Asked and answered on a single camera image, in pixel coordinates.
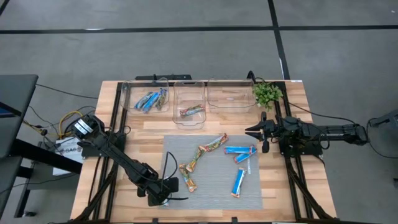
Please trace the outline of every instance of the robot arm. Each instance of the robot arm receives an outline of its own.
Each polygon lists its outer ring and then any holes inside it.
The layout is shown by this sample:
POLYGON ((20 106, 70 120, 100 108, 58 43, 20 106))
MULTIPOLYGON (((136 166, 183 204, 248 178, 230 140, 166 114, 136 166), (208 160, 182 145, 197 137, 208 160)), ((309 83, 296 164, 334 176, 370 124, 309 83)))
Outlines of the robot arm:
POLYGON ((245 129, 246 134, 264 141, 263 153, 269 151, 268 138, 276 138, 282 145, 288 146, 283 148, 289 151, 283 153, 314 156, 322 154, 324 147, 320 144, 321 141, 345 141, 359 146, 369 141, 365 128, 359 124, 316 126, 290 116, 277 119, 279 124, 275 124, 274 120, 267 120, 267 115, 263 112, 257 125, 245 129))
POLYGON ((148 195, 149 206, 162 205, 170 193, 178 192, 178 178, 160 179, 158 173, 148 164, 130 159, 115 144, 123 133, 104 131, 104 124, 96 116, 86 115, 74 126, 73 132, 81 141, 81 147, 100 150, 126 171, 129 180, 138 186, 139 197, 148 195))

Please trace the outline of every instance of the gray mat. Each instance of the gray mat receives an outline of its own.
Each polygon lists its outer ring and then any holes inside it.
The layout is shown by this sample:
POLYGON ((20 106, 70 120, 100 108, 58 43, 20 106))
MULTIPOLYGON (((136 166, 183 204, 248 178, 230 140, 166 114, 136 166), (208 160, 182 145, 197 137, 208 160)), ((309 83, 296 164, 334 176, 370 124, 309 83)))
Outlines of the gray mat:
MULTIPOLYGON (((165 136, 162 167, 166 152, 171 152, 178 164, 192 161, 199 145, 208 144, 219 136, 165 136)), ((259 178, 259 161, 257 154, 250 157, 250 171, 244 177, 241 197, 231 195, 236 180, 238 168, 248 169, 248 160, 235 164, 235 154, 224 154, 224 146, 249 146, 257 142, 250 136, 229 136, 226 144, 207 152, 199 159, 191 178, 198 188, 190 193, 182 175, 177 170, 175 176, 179 179, 179 191, 172 197, 188 197, 188 200, 171 200, 166 209, 225 209, 225 210, 253 210, 262 209, 262 198, 259 178)), ((175 163, 171 156, 167 162, 166 176, 171 175, 175 163)))

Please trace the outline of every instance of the plastic container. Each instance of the plastic container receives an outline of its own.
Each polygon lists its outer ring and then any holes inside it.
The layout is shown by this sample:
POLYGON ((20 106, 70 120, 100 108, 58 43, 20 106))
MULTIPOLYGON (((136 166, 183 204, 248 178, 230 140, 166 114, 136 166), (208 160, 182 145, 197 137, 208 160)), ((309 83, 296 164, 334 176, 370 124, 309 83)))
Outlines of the plastic container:
POLYGON ((207 101, 212 113, 248 113, 256 105, 252 80, 215 80, 207 84, 207 101))
POLYGON ((206 121, 205 83, 198 81, 179 81, 174 83, 173 121, 180 129, 201 129, 206 121), (192 106, 203 105, 203 111, 189 116, 180 112, 192 106))
POLYGON ((143 110, 135 109, 136 103, 149 92, 160 92, 161 89, 166 90, 164 103, 160 110, 157 109, 156 103, 146 113, 162 113, 166 112, 170 108, 169 102, 169 81, 166 78, 161 78, 156 81, 144 81, 144 82, 129 82, 126 81, 122 84, 120 105, 127 109, 131 114, 144 114, 143 110))

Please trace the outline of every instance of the wooden table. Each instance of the wooden table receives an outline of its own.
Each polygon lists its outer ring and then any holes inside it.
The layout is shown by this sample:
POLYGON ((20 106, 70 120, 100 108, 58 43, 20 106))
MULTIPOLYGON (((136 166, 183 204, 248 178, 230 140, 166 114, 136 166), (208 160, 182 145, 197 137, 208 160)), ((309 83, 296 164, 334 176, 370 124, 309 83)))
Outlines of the wooden table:
MULTIPOLYGON (((117 81, 102 83, 95 114, 105 123, 105 126, 109 126, 111 120, 117 83, 117 81)), ((303 83, 286 81, 286 87, 289 101, 309 110, 303 83)), ((160 174, 165 135, 218 135, 222 133, 243 135, 245 128, 259 122, 261 111, 257 107, 254 108, 256 116, 253 116, 252 113, 210 113, 207 105, 207 119, 203 129, 178 129, 172 121, 173 93, 173 88, 170 87, 170 109, 167 112, 129 114, 126 121, 126 125, 132 129, 127 135, 125 153, 131 158, 150 164, 160 174)), ((284 113, 285 108, 282 102, 281 110, 284 113)), ((312 122, 310 113, 293 106, 291 106, 291 110, 292 116, 299 117, 306 122, 312 122)), ((267 117, 268 119, 274 118, 275 112, 268 112, 267 117)), ((157 207, 148 207, 147 198, 137 197, 137 187, 128 180, 124 170, 119 168, 111 222, 151 222, 153 218, 159 218, 160 222, 230 222, 231 217, 237 217, 240 222, 294 221, 285 162, 279 153, 278 144, 270 143, 269 153, 259 153, 258 157, 263 210, 164 210, 157 207)), ((335 217, 336 212, 323 164, 314 156, 302 156, 302 160, 309 191, 324 210, 335 217)), ((96 161, 96 157, 84 161, 71 218, 77 217, 87 206, 96 161)), ((98 185, 100 170, 98 169, 94 192, 96 192, 98 185)), ((305 207, 302 194, 299 189, 297 189, 297 192, 301 214, 304 217, 305 207)), ((105 192, 101 204, 100 218, 104 217, 107 196, 108 193, 105 192)))

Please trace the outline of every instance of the green plant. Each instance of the green plant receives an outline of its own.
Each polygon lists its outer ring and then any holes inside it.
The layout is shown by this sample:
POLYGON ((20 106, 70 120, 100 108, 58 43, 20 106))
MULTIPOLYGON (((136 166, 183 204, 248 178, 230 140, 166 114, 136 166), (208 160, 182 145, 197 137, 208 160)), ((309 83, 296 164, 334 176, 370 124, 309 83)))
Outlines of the green plant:
POLYGON ((253 94, 260 106, 265 106, 267 111, 272 109, 272 103, 283 96, 282 91, 270 83, 255 84, 253 94))

